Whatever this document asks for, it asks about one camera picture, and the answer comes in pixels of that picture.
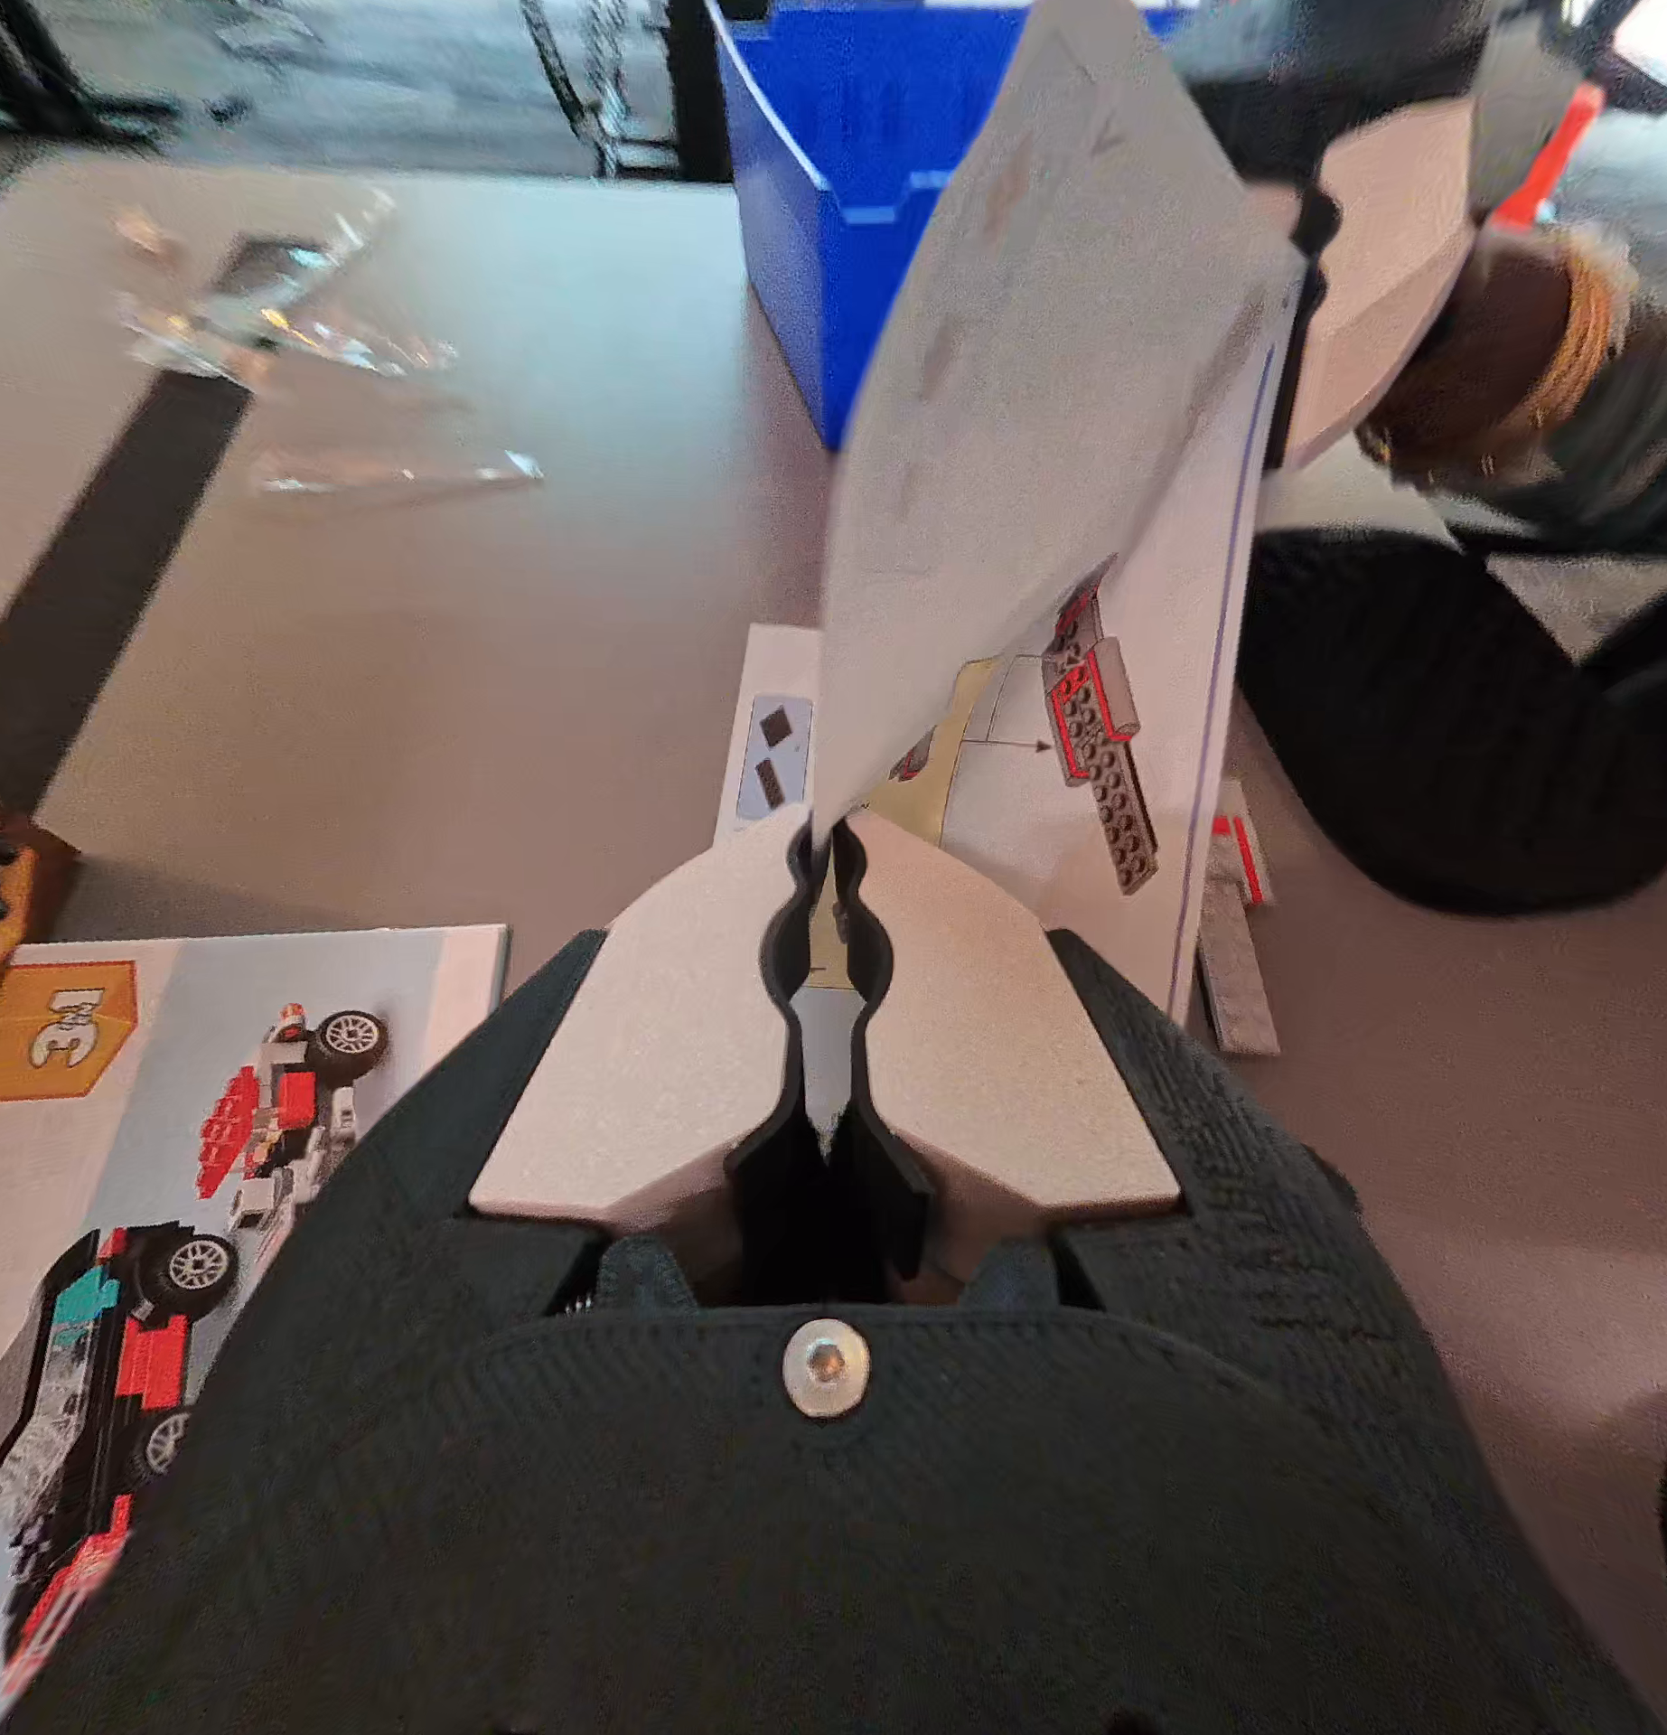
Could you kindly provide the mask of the black metal frame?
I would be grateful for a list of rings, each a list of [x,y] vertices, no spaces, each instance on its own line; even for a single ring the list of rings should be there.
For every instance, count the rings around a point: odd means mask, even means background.
[[[719,5],[518,3],[548,94],[605,182],[729,186]],[[648,38],[664,68],[666,119],[629,90],[629,52]]]

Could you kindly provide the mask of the orange cardboard box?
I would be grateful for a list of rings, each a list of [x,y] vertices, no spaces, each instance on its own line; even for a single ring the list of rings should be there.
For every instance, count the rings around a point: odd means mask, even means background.
[[[41,945],[73,894],[81,853],[0,805],[0,975],[22,945]]]

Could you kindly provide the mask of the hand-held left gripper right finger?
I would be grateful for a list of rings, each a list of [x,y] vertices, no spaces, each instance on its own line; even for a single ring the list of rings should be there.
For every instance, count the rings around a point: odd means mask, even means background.
[[[1151,1219],[1182,1190],[1038,920],[885,817],[834,835],[849,1154],[885,1261],[969,1284],[1007,1241]]]

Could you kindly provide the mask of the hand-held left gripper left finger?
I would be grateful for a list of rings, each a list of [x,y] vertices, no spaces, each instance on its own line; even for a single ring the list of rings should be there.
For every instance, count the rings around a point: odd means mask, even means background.
[[[810,813],[778,811],[631,904],[471,1188],[485,1219],[652,1235],[733,1290],[820,1160],[806,1115]]]

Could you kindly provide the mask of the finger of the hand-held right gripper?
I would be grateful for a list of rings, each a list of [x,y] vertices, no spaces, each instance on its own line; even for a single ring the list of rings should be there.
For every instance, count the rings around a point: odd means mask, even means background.
[[[1403,107],[1332,143],[1308,186],[1263,178],[1263,214],[1320,297],[1285,362],[1269,470],[1299,470],[1385,399],[1468,261],[1474,107]]]

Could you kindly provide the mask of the blue plastic bin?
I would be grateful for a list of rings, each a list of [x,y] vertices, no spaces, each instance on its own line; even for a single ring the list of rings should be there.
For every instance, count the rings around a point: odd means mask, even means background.
[[[715,27],[745,263],[845,472],[938,460],[995,322],[1070,216],[1096,72],[1027,7],[778,5]]]

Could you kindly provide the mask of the white lego instruction booklet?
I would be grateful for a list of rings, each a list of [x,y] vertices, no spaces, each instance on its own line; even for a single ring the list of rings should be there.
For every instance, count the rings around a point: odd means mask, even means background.
[[[938,460],[845,472],[808,701],[818,825],[906,790],[932,843],[1182,1020],[1299,253],[1135,5],[1031,5],[1096,72],[1070,216]]]

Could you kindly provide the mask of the clear empty plastic bag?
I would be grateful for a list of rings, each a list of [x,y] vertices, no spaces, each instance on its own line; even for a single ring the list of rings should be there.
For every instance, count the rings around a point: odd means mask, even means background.
[[[309,446],[264,448],[248,468],[248,490],[272,502],[400,502],[475,492],[540,490],[542,464],[510,448]]]
[[[317,360],[376,381],[412,381],[453,370],[457,352],[335,314],[343,279],[392,228],[396,200],[365,188],[337,210],[319,239],[238,237],[221,271],[191,299],[169,303],[120,293],[114,322],[130,358],[189,379],[256,391],[272,360]]]

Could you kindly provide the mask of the person's right forearm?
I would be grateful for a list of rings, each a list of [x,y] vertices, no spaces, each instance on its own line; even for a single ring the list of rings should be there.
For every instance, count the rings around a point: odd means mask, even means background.
[[[1582,555],[1667,557],[1667,303],[1637,293],[1624,346],[1498,512]]]

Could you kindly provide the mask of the person's right hand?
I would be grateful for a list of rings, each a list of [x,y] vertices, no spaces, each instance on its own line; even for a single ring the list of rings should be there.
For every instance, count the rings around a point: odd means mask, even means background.
[[[1470,484],[1525,468],[1610,354],[1616,293],[1561,234],[1486,230],[1362,427],[1395,480]]]

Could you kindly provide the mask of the grey and red lego assembly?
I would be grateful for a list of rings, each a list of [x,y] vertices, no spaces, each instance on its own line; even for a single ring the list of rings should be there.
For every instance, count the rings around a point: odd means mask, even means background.
[[[1275,904],[1269,860],[1241,782],[1226,776],[1198,918],[1198,989],[1220,1054],[1277,1060],[1279,1030],[1261,975],[1251,918]]]

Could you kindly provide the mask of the lego box with car picture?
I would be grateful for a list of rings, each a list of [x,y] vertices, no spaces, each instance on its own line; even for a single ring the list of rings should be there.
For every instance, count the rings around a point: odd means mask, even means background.
[[[18,951],[0,985],[0,1714],[171,1482],[372,1125],[497,1006],[501,926]]]

